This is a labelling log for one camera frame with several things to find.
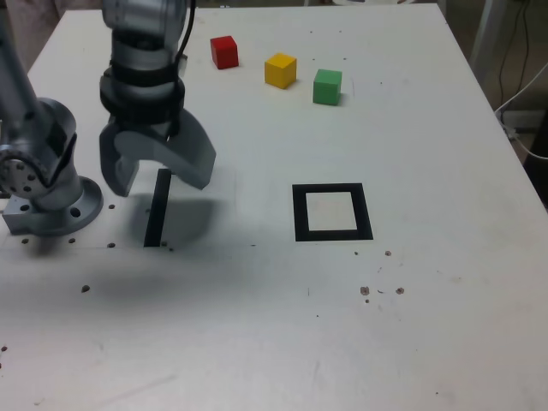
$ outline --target black strip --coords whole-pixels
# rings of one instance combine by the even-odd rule
[[[116,62],[111,62],[111,66],[114,78],[131,86],[155,87],[179,81],[179,78],[174,76],[174,73],[178,73],[178,67],[175,64],[156,70],[135,70]]]
[[[171,170],[158,170],[143,247],[160,247],[162,231],[164,230],[165,210],[168,207],[168,197],[170,196],[170,184]]]
[[[310,231],[308,226],[307,193],[350,193],[357,229]],[[295,184],[293,213],[296,241],[352,241],[372,240],[373,232],[367,213],[366,197],[360,183],[352,184]]]

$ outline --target table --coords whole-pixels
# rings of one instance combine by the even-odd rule
[[[202,192],[172,178],[166,247],[142,247],[158,165],[126,199],[100,174],[100,12],[34,65],[105,207],[56,241],[0,226],[2,410],[546,409],[548,217],[438,6],[201,9],[194,30],[186,106],[217,163]],[[214,68],[222,35],[239,68]],[[286,91],[263,82],[279,51]],[[312,103],[320,68],[338,107]],[[293,185],[326,183],[360,184],[373,240],[295,241]]]

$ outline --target robotic arm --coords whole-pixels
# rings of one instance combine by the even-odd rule
[[[185,0],[104,0],[112,54],[100,98],[110,120],[99,144],[101,170],[115,194],[128,195],[141,159],[164,164],[197,188],[211,178],[215,150],[183,109],[178,72],[192,18],[177,46],[185,16]],[[74,117],[57,101],[36,98],[1,27],[0,119],[0,185],[11,194],[3,213],[10,231],[65,235],[89,224],[103,196],[74,168]]]
[[[103,106],[111,114],[100,136],[101,168],[114,193],[127,196],[139,160],[156,160],[197,188],[211,178],[216,153],[196,119],[183,109],[179,78],[184,0],[104,0],[112,29],[110,67],[101,78]]]

